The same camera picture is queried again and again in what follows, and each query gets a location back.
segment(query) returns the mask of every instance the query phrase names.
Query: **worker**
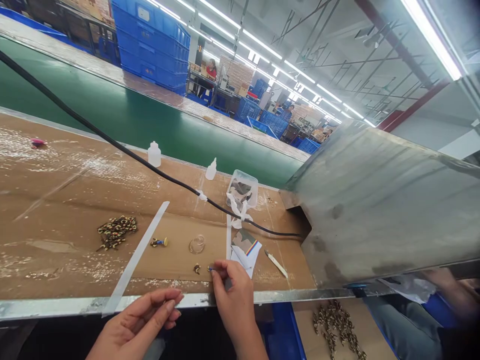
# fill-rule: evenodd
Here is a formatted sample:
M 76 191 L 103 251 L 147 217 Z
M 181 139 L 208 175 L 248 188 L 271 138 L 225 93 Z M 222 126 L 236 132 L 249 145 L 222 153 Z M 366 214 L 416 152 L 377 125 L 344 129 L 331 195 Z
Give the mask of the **worker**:
M 211 277 L 216 306 L 236 358 L 268 360 L 255 322 L 252 280 L 239 262 L 217 260 L 214 266 L 216 270 L 211 271 Z M 224 286 L 227 279 L 231 283 L 228 290 Z M 155 290 L 138 298 L 105 324 L 86 360 L 142 360 L 159 331 L 176 326 L 181 313 L 175 306 L 183 298 L 182 292 L 175 288 Z M 197 329 L 198 332 L 204 334 L 205 329 Z M 199 349 L 190 349 L 195 350 L 199 355 Z
M 288 109 L 286 109 L 285 111 L 283 111 L 279 117 L 283 120 L 285 120 L 286 122 L 290 120 L 290 118 L 292 117 L 292 111 L 293 109 L 295 109 L 295 105 L 291 104 Z
M 215 63 L 215 60 L 214 59 L 210 59 L 210 61 L 208 62 L 208 66 L 206 67 L 206 73 L 207 73 L 207 77 L 210 79 L 210 80 L 213 80 L 213 81 L 216 81 L 217 79 L 217 66 L 216 66 L 216 63 Z M 202 95 L 205 93 L 205 90 L 206 89 L 213 89 L 213 85 L 206 81 L 206 80 L 203 80 L 203 79 L 198 79 L 198 85 L 200 85 L 200 89 L 198 90 L 198 97 L 201 98 Z
M 364 297 L 395 355 L 401 360 L 478 359 L 480 296 L 446 267 L 422 274 L 439 289 L 459 327 L 442 327 L 420 304 L 400 295 Z

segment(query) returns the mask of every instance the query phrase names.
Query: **plastic bag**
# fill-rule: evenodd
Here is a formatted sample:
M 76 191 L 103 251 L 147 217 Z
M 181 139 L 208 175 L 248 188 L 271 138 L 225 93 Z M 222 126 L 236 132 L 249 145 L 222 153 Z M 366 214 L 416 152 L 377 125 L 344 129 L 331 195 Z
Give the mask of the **plastic bag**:
M 419 303 L 426 303 L 437 288 L 430 281 L 417 277 L 415 274 L 404 274 L 378 279 L 405 298 Z

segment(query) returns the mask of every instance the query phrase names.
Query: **white tool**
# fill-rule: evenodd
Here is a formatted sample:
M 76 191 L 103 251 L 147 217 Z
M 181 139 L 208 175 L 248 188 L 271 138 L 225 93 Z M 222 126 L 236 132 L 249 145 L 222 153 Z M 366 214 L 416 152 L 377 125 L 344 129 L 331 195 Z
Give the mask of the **white tool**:
M 267 250 L 265 250 L 265 254 L 268 256 L 268 258 L 271 260 L 271 262 L 280 270 L 280 272 L 283 274 L 284 277 L 287 279 L 289 278 L 289 275 L 285 271 L 285 269 L 282 267 L 282 265 L 279 264 L 279 262 L 271 255 Z

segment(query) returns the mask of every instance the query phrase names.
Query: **stacked blue crates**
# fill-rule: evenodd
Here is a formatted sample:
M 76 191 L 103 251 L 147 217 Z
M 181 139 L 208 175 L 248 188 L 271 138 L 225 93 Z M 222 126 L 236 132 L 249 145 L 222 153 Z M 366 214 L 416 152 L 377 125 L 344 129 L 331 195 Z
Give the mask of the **stacked blue crates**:
M 298 150 L 302 150 L 307 154 L 313 154 L 318 150 L 320 144 L 318 142 L 312 141 L 309 138 L 304 138 L 300 145 L 298 145 Z
M 112 0 L 122 69 L 185 95 L 190 34 L 147 0 Z
M 252 119 L 256 119 L 260 113 L 260 106 L 258 106 L 252 100 L 249 100 L 245 97 L 240 98 L 240 104 L 238 104 L 238 110 L 236 111 L 235 116 L 233 117 L 235 120 L 246 124 L 247 117 Z
M 269 83 L 266 82 L 265 80 L 263 79 L 258 79 L 255 83 L 255 86 L 253 87 L 252 89 L 252 93 L 257 95 L 258 98 L 260 99 L 262 97 L 262 95 L 264 94 L 264 92 L 269 88 Z
M 279 116 L 276 116 L 266 110 L 261 113 L 260 122 L 268 125 L 279 139 L 282 137 L 282 134 L 289 125 L 288 122 L 282 120 Z

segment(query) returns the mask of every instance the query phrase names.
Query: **white plastic strip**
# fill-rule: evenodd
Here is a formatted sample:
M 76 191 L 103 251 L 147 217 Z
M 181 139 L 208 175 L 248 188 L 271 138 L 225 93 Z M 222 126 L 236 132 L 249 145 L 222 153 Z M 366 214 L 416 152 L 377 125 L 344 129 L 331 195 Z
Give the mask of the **white plastic strip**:
M 159 222 L 162 219 L 162 216 L 164 215 L 165 210 L 167 210 L 167 207 L 169 206 L 169 204 L 170 204 L 170 201 L 165 201 L 160 206 L 160 209 L 158 209 L 155 217 L 153 218 L 150 225 L 148 226 L 148 229 L 145 231 L 145 234 L 143 234 L 143 237 L 138 243 L 138 246 L 136 247 L 135 252 L 131 256 L 128 264 L 126 265 L 125 270 L 123 270 L 123 273 L 120 276 L 120 280 L 118 280 L 118 283 L 116 284 L 115 289 L 113 290 L 113 293 L 111 294 L 110 298 L 108 299 L 108 302 L 106 303 L 105 307 L 101 312 L 102 318 L 112 315 L 115 312 L 115 310 L 117 310 L 117 306 L 119 305 L 120 300 L 124 295 L 125 289 L 127 288 L 127 285 L 129 284 L 130 279 L 132 278 L 134 270 L 137 267 L 137 264 L 139 263 L 140 258 L 142 257 L 147 245 L 149 244 L 150 239 L 152 238 L 152 235 L 154 234 L 155 229 L 159 225 Z

